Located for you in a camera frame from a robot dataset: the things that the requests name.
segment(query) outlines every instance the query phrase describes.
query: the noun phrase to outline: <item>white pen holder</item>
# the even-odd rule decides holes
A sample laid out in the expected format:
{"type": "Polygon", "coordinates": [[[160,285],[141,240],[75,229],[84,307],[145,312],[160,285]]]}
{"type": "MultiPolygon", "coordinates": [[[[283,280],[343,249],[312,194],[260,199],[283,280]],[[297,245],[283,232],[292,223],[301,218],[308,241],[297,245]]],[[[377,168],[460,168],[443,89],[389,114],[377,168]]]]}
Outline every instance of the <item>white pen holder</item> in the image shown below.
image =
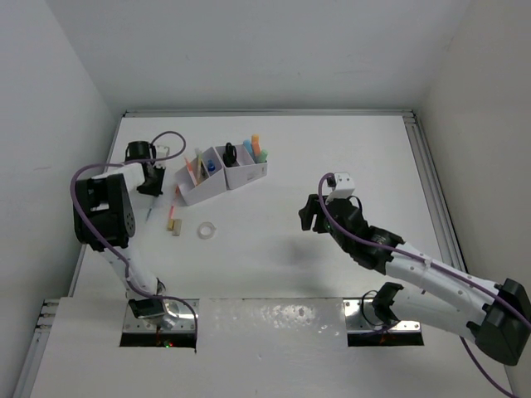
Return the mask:
{"type": "MultiPolygon", "coordinates": [[[[214,147],[210,147],[202,153],[202,160],[205,167],[209,160],[214,163],[214,171],[207,171],[207,178],[205,178],[197,186],[194,186],[192,177],[188,172],[188,167],[184,166],[175,173],[175,179],[177,180],[177,186],[181,192],[181,196],[187,205],[195,205],[200,201],[206,201],[211,197],[219,195],[227,190],[227,183],[225,180],[225,172],[223,169],[222,157],[218,155],[214,147]]],[[[192,161],[193,175],[197,175],[197,157],[192,161]]]]}
{"type": "MultiPolygon", "coordinates": [[[[227,167],[222,161],[229,189],[237,189],[267,175],[267,162],[255,163],[243,145],[235,145],[235,148],[236,163],[232,167],[227,167]]],[[[216,152],[219,158],[223,159],[225,146],[216,147],[216,152]]]]}

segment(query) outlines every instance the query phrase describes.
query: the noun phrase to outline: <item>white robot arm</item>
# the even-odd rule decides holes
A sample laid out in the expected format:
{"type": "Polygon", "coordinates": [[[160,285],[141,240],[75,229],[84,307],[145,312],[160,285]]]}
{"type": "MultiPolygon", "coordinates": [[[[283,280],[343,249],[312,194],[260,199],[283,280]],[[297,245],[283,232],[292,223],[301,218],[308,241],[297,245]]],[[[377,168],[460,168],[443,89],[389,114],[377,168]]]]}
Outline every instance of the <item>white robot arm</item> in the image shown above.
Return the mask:
{"type": "Polygon", "coordinates": [[[530,334],[525,320],[531,320],[531,304],[521,284],[511,279],[496,284],[431,259],[399,235],[365,221],[360,202],[356,207],[350,201],[354,184],[348,173],[330,174],[327,182],[332,193],[310,195],[299,211],[303,231],[314,224],[313,231],[329,233],[362,267],[418,287],[385,283],[370,308],[364,306],[369,317],[385,325],[416,320],[474,342],[505,365],[518,363],[530,334]],[[494,297],[508,302],[521,317],[494,297]]]}
{"type": "Polygon", "coordinates": [[[135,219],[129,200],[129,193],[133,190],[154,197],[162,193],[165,166],[156,160],[161,155],[168,155],[168,147],[155,147],[142,141],[130,143],[126,161],[153,161],[125,164],[110,172],[76,181],[76,199],[81,210],[128,264],[96,238],[76,209],[74,227],[78,241],[100,252],[111,264],[124,284],[134,316],[162,328],[171,328],[177,322],[178,309],[175,302],[161,296],[164,285],[144,266],[145,262],[134,248],[135,219]]]}

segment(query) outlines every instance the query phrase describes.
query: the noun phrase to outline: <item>white panel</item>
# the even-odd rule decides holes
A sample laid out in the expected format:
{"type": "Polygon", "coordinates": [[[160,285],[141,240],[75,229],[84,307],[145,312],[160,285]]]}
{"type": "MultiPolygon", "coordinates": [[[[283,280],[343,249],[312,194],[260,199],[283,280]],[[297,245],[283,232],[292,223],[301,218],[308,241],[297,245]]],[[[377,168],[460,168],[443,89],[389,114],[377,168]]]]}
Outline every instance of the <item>white panel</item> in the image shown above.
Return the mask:
{"type": "Polygon", "coordinates": [[[420,102],[468,0],[47,0],[110,104],[420,102]]]}
{"type": "MultiPolygon", "coordinates": [[[[123,160],[127,143],[175,129],[194,148],[260,135],[269,151],[269,171],[234,191],[194,206],[179,206],[181,235],[166,231],[182,157],[167,162],[164,195],[148,222],[151,198],[131,195],[137,220],[136,241],[146,265],[171,294],[187,298],[352,297],[377,289],[386,280],[356,265],[328,235],[303,232],[298,210],[317,192],[329,171],[349,171],[363,201],[364,214],[439,259],[426,200],[400,116],[255,116],[123,119],[112,160],[123,160]],[[197,227],[212,222],[216,235],[197,237],[197,227]]],[[[175,152],[179,138],[161,143],[175,152]]],[[[124,288],[112,269],[87,250],[76,297],[121,299],[124,288]]]]}
{"type": "MultiPolygon", "coordinates": [[[[471,272],[531,294],[531,2],[483,0],[451,44],[422,119],[471,272]]],[[[531,349],[516,375],[531,395],[531,349]]]]}
{"type": "MultiPolygon", "coordinates": [[[[118,347],[124,303],[64,298],[32,398],[499,397],[449,333],[425,327],[424,347],[347,347],[341,301],[201,300],[195,355],[118,347]]],[[[480,359],[504,384],[503,367],[480,359]]]]}
{"type": "Polygon", "coordinates": [[[0,397],[12,396],[43,299],[79,253],[68,184],[105,159],[115,120],[43,0],[0,6],[0,397]]]}

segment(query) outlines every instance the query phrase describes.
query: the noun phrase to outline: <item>black object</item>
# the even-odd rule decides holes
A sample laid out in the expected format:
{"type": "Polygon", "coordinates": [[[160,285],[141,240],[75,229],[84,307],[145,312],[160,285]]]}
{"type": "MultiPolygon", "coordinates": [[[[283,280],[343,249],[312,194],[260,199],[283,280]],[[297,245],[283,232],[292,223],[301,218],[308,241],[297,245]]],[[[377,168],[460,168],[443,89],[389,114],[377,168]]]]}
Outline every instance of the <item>black object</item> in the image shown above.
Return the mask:
{"type": "Polygon", "coordinates": [[[237,154],[236,147],[231,143],[225,144],[225,153],[223,154],[223,162],[225,166],[232,167],[236,163],[237,154]]]}
{"type": "MultiPolygon", "coordinates": [[[[157,149],[152,143],[147,141],[133,141],[127,145],[125,150],[125,161],[131,160],[146,160],[155,159],[157,157],[157,149]]],[[[162,195],[162,187],[164,180],[165,167],[155,167],[155,161],[142,163],[144,170],[145,183],[136,190],[144,195],[158,197],[162,195]]]]}
{"type": "MultiPolygon", "coordinates": [[[[391,247],[397,247],[397,245],[404,243],[400,236],[382,228],[370,226],[363,218],[362,211],[354,206],[349,199],[334,199],[326,207],[335,221],[361,239],[391,247]]],[[[299,211],[299,217],[303,231],[308,231],[311,228],[315,217],[314,232],[318,234],[328,232],[341,249],[349,253],[354,261],[362,267],[375,269],[380,274],[386,273],[385,264],[392,261],[391,251],[382,247],[360,244],[336,230],[326,219],[316,194],[308,196],[306,206],[299,211]]]]}
{"type": "Polygon", "coordinates": [[[386,282],[382,288],[378,290],[376,297],[373,298],[374,313],[382,320],[384,325],[391,325],[400,321],[400,319],[392,313],[391,306],[395,303],[393,299],[397,295],[397,292],[402,289],[404,289],[404,287],[401,284],[386,282]]]}
{"type": "Polygon", "coordinates": [[[361,298],[361,303],[360,303],[360,306],[359,306],[359,312],[362,314],[362,317],[363,319],[365,319],[365,322],[368,323],[369,325],[371,326],[382,326],[384,325],[385,323],[380,323],[379,325],[375,324],[375,323],[372,323],[371,321],[368,320],[367,318],[367,315],[365,315],[365,299],[367,298],[367,296],[370,294],[370,293],[378,293],[377,290],[369,290],[367,293],[365,293],[362,298],[361,298]]]}
{"type": "MultiPolygon", "coordinates": [[[[134,235],[135,223],[124,176],[111,174],[101,179],[78,180],[75,190],[83,212],[96,230],[112,246],[126,248],[129,238],[134,235]],[[108,205],[108,208],[93,210],[100,205],[108,205]]],[[[105,247],[86,227],[76,209],[74,230],[79,242],[86,243],[95,251],[104,250],[105,247]]]]}
{"type": "MultiPolygon", "coordinates": [[[[507,301],[527,320],[531,321],[531,303],[525,288],[512,279],[496,287],[498,297],[507,301]]],[[[507,308],[494,301],[485,305],[486,312],[481,325],[468,322],[466,326],[475,337],[475,345],[486,355],[505,365],[515,366],[531,331],[507,308]]]]}
{"type": "Polygon", "coordinates": [[[164,312],[163,302],[147,298],[145,300],[130,300],[129,306],[137,319],[162,317],[164,312]]]}

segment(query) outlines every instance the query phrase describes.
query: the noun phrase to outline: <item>white table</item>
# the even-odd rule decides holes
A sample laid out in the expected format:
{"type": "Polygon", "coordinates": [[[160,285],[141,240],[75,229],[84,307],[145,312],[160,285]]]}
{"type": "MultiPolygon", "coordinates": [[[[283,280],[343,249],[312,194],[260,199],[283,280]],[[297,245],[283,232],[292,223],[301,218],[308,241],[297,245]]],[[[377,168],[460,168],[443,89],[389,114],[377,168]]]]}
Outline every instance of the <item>white table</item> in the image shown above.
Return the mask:
{"type": "MultiPolygon", "coordinates": [[[[33,398],[499,396],[459,339],[433,328],[423,328],[424,347],[347,348],[339,298],[389,278],[357,266],[329,236],[300,229],[297,211],[320,177],[348,171],[371,224],[441,257],[401,115],[124,118],[111,161],[123,160],[128,142],[165,130],[185,135],[191,158],[195,147],[253,133],[270,153],[267,177],[179,206],[179,237],[166,223],[182,158],[168,162],[165,194],[147,222],[151,199],[132,196],[146,264],[169,294],[201,299],[198,353],[118,347],[124,288],[88,249],[73,298],[61,300],[33,398]],[[214,238],[197,237],[203,221],[217,227],[214,238]]],[[[172,136],[160,143],[180,148],[172,136]]],[[[507,386],[504,368],[480,359],[507,386]]]]}

